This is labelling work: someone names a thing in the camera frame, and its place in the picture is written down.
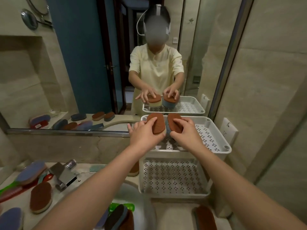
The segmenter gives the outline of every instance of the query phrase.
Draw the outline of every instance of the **blue sponge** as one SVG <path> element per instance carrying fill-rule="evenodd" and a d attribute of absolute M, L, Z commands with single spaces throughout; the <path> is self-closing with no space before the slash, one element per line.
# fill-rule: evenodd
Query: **blue sponge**
<path fill-rule="evenodd" d="M 67 124 L 68 124 L 67 119 L 60 119 L 55 124 L 53 124 L 52 129 L 53 130 L 60 130 L 60 129 L 62 129 L 62 127 L 64 127 Z"/>
<path fill-rule="evenodd" d="M 30 126 L 35 126 L 36 124 L 47 120 L 48 122 L 51 120 L 51 116 L 50 115 L 41 115 L 35 118 L 30 119 L 29 124 Z"/>
<path fill-rule="evenodd" d="M 79 131 L 88 131 L 88 130 L 91 129 L 92 126 L 93 126 L 93 122 L 92 121 L 85 121 L 85 122 L 81 123 L 77 127 L 77 130 L 79 130 Z"/>
<path fill-rule="evenodd" d="M 0 229 L 21 230 L 23 227 L 23 213 L 19 207 L 7 210 L 0 216 Z"/>
<path fill-rule="evenodd" d="M 71 116 L 71 120 L 72 121 L 79 121 L 79 120 L 83 120 L 83 119 L 86 119 L 86 114 L 74 114 Z"/>
<path fill-rule="evenodd" d="M 33 182 L 46 168 L 44 161 L 34 161 L 18 174 L 15 181 L 20 185 L 27 185 Z"/>
<path fill-rule="evenodd" d="M 105 213 L 102 215 L 101 219 L 98 221 L 95 228 L 102 228 L 104 226 L 104 223 L 106 222 L 106 219 L 108 218 L 108 215 L 109 215 L 109 209 L 107 209 Z"/>

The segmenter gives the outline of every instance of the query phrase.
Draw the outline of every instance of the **faucet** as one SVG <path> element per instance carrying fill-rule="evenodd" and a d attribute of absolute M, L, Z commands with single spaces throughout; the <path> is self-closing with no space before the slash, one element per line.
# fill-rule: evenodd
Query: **faucet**
<path fill-rule="evenodd" d="M 75 167 L 75 165 L 76 161 L 70 160 L 65 165 L 58 162 L 49 168 L 49 172 L 56 177 L 56 189 L 58 189 L 60 192 L 65 190 L 77 179 L 77 176 L 71 172 L 71 169 Z"/>

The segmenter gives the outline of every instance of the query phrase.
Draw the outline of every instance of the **white storage rack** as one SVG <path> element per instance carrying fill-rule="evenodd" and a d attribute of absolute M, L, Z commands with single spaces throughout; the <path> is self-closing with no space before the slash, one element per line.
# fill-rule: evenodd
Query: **white storage rack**
<path fill-rule="evenodd" d="M 203 116 L 205 110 L 202 108 L 196 98 L 191 96 L 180 96 L 179 102 L 174 109 L 169 109 L 164 106 L 150 107 L 148 104 L 143 104 L 145 113 L 179 113 L 185 116 Z"/>
<path fill-rule="evenodd" d="M 222 160 L 231 152 L 230 145 L 209 118 L 182 117 L 194 121 L 203 144 Z M 180 147 L 169 131 L 159 145 L 140 159 L 139 181 L 139 191 L 153 198 L 203 198 L 210 194 L 212 186 L 198 160 Z"/>

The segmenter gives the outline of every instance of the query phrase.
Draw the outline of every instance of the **door frame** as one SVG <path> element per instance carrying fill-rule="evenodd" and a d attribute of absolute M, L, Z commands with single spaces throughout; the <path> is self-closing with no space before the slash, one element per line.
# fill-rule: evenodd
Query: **door frame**
<path fill-rule="evenodd" d="M 110 88 L 110 96 L 111 96 L 111 104 L 112 110 L 115 114 L 123 114 L 126 110 L 126 96 L 125 96 L 125 87 L 124 87 L 124 75 L 125 75 L 125 58 L 119 56 L 119 67 L 120 67 L 120 76 L 121 76 L 121 85 L 122 85 L 122 100 L 123 106 L 120 110 L 117 108 L 117 99 L 116 99 L 116 89 L 115 89 L 115 79 L 112 69 L 112 55 L 111 55 L 111 47 L 110 47 L 110 38 L 108 31 L 108 24 L 106 20 L 106 6 L 104 0 L 96 0 L 97 2 L 97 11 L 100 23 L 100 32 L 102 37 L 103 50 L 105 55 L 105 63 L 106 63 L 106 73 L 108 76 L 109 88 Z M 114 0 L 114 11 L 115 11 L 115 22 L 116 22 L 116 31 L 117 31 L 117 44 L 118 44 L 118 52 L 119 55 L 123 55 L 123 44 L 121 44 L 121 32 L 118 26 L 120 26 L 119 15 L 117 11 L 118 2 Z"/>

